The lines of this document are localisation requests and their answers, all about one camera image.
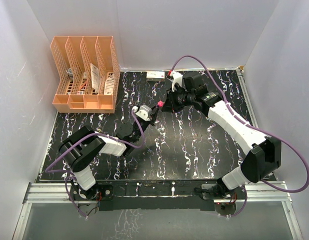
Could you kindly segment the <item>red strap keychain with ring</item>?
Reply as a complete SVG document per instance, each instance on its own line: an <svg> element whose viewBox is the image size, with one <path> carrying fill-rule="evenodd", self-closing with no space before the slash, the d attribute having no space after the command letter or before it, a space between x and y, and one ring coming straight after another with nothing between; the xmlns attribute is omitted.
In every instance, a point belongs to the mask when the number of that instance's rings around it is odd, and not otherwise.
<svg viewBox="0 0 309 240"><path fill-rule="evenodd" d="M157 103L157 106L158 106L159 108L162 108L162 107L164 106L164 102L160 100L160 101Z"/></svg>

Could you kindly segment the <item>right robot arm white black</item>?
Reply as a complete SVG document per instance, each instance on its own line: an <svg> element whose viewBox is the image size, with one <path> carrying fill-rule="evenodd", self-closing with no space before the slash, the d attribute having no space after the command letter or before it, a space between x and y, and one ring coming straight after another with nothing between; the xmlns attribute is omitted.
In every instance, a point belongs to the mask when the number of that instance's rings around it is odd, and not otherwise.
<svg viewBox="0 0 309 240"><path fill-rule="evenodd" d="M161 110L177 113L192 106L223 128L245 154L242 164L217 180L209 189L216 197L230 198L237 187L257 183L281 166L282 143L275 137L249 128L249 122L235 112L217 91L209 91L196 72L168 74L172 86Z"/></svg>

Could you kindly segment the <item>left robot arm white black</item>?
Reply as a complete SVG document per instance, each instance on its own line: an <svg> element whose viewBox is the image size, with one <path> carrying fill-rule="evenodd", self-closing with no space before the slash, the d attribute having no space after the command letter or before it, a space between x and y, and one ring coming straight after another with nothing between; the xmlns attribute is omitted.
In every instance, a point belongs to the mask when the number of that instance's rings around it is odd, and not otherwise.
<svg viewBox="0 0 309 240"><path fill-rule="evenodd" d="M91 200L98 193L96 179L90 168L94 158L98 154L122 157L134 149L142 148L146 141L145 130L155 124L158 110L157 105L134 106L131 111L134 123L122 123L115 136L107 136L83 126L61 143L58 153L73 173L77 183L74 190L82 198Z"/></svg>

